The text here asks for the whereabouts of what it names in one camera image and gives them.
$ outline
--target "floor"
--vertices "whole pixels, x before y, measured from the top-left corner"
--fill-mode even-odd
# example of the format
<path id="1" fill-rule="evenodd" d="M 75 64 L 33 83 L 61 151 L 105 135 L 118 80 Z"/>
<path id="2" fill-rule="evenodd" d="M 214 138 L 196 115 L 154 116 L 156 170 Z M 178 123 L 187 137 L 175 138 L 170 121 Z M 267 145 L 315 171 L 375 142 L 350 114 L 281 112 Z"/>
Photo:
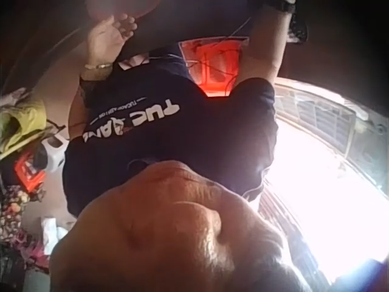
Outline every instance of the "floor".
<path id="1" fill-rule="evenodd" d="M 78 47 L 58 60 L 35 88 L 35 95 L 45 103 L 47 118 L 58 125 L 67 125 L 71 101 L 77 90 L 82 51 L 82 47 Z M 61 133 L 68 138 L 66 129 Z M 43 201 L 30 203 L 22 219 L 23 228 L 32 234 L 41 233 L 41 217 L 55 217 L 57 224 L 64 228 L 71 227 L 75 222 L 75 218 L 67 211 L 61 169 L 46 176 L 44 188 L 47 194 Z"/>

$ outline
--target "yellow fabric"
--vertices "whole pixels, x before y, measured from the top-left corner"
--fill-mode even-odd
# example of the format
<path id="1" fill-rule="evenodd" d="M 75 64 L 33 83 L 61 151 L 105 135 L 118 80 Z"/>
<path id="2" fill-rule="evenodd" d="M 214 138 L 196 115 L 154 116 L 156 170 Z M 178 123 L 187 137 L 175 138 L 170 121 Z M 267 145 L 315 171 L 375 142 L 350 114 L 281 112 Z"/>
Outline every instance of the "yellow fabric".
<path id="1" fill-rule="evenodd" d="M 46 128 L 46 109 L 42 100 L 27 99 L 0 111 L 0 152 L 25 138 L 26 135 Z"/>

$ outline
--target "hand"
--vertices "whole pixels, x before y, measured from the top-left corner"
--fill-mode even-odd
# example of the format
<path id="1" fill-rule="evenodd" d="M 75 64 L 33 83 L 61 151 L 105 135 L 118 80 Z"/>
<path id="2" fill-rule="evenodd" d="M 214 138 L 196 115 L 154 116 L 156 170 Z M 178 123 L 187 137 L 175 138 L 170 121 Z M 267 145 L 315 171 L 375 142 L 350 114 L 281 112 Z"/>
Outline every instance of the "hand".
<path id="1" fill-rule="evenodd" d="M 113 63 L 136 29 L 135 19 L 127 14 L 118 19 L 111 15 L 97 24 L 88 35 L 88 64 L 97 66 Z"/>

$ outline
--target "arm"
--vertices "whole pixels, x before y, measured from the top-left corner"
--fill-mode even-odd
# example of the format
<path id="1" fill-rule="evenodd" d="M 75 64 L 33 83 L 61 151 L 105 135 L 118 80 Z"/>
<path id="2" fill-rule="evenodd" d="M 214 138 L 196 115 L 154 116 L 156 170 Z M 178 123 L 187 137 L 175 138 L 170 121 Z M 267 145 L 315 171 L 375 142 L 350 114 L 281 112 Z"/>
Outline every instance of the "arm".
<path id="1" fill-rule="evenodd" d="M 249 45 L 243 50 L 234 87 L 250 78 L 263 78 L 274 84 L 285 51 L 292 14 L 264 5 L 253 21 Z"/>
<path id="2" fill-rule="evenodd" d="M 108 78 L 112 72 L 112 64 L 119 55 L 125 42 L 134 35 L 137 25 L 135 19 L 121 15 L 119 20 L 113 16 L 97 24 L 88 35 L 88 61 L 80 77 L 83 81 L 71 104 L 68 125 L 69 137 L 73 140 L 82 136 L 88 121 L 88 109 L 85 97 L 93 90 L 97 82 Z"/>

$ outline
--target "bracelet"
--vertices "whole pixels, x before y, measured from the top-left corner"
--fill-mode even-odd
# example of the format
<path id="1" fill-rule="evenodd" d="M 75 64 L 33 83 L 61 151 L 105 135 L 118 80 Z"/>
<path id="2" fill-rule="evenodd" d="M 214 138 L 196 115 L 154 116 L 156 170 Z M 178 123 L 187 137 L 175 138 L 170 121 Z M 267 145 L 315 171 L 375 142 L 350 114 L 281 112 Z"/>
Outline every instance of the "bracelet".
<path id="1" fill-rule="evenodd" d="M 113 66 L 112 63 L 108 63 L 108 64 L 100 64 L 100 65 L 96 65 L 96 66 L 86 64 L 84 67 L 85 67 L 85 69 L 88 69 L 88 70 L 95 70 L 95 69 L 104 69 L 104 68 L 108 68 L 108 67 L 112 67 L 112 66 Z"/>

